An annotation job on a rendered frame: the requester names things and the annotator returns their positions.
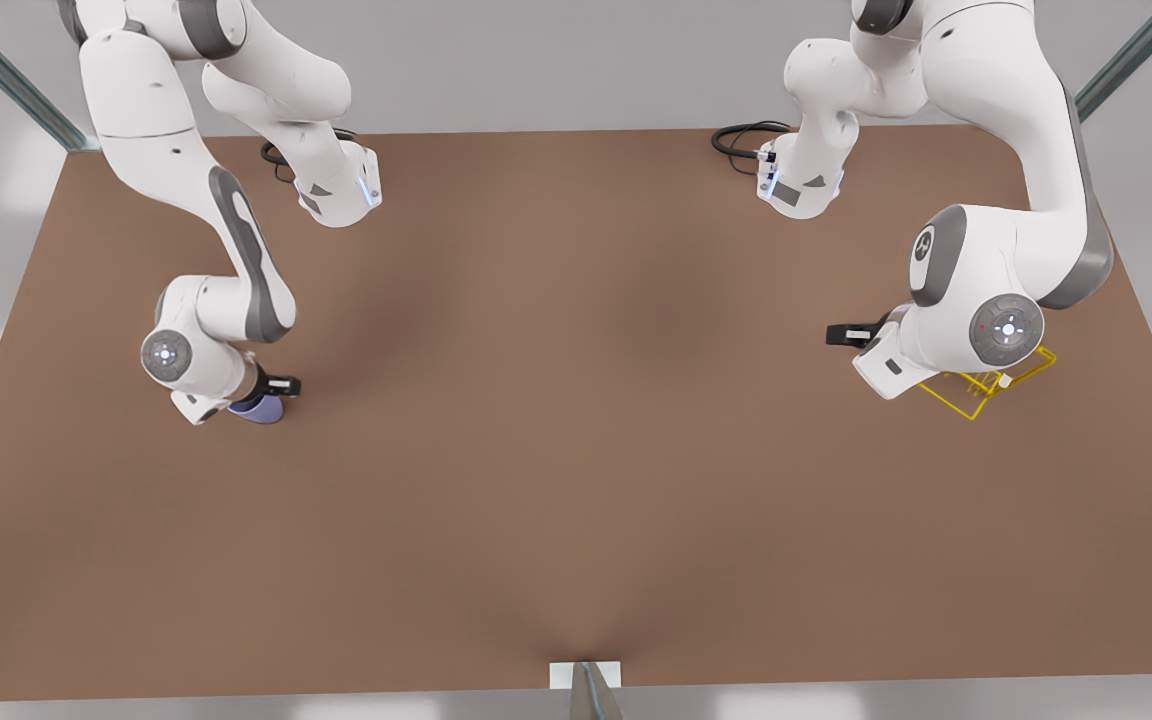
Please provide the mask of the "blue cup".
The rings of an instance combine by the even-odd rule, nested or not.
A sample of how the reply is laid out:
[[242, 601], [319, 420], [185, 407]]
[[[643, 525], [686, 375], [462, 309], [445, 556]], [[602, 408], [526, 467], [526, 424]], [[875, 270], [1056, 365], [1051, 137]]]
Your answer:
[[244, 420], [270, 425], [283, 418], [285, 406], [282, 397], [275, 395], [260, 395], [251, 400], [234, 402], [227, 407], [229, 414], [237, 415]]

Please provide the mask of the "silver frame post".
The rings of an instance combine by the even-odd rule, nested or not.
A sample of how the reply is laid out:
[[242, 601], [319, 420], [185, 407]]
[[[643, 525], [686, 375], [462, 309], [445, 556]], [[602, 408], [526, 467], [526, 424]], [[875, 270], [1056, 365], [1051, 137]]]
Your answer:
[[18, 106], [18, 109], [22, 109], [26, 118], [33, 120], [68, 152], [97, 152], [100, 150], [99, 141], [82, 132], [76, 124], [70, 122], [63, 111], [51, 103], [46, 94], [41, 94], [41, 91], [20, 71], [17, 65], [13, 65], [1, 51], [0, 91]]
[[1142, 65], [1152, 56], [1152, 14], [1144, 20], [1137, 31], [1130, 36], [1114, 55], [1098, 69], [1085, 86], [1074, 96], [1076, 115], [1079, 123], [1087, 122], [1087, 118], [1100, 109], [1111, 96], [1119, 88], [1123, 86]]
[[626, 720], [613, 692], [621, 687], [621, 661], [550, 664], [550, 688], [570, 691], [570, 720]]

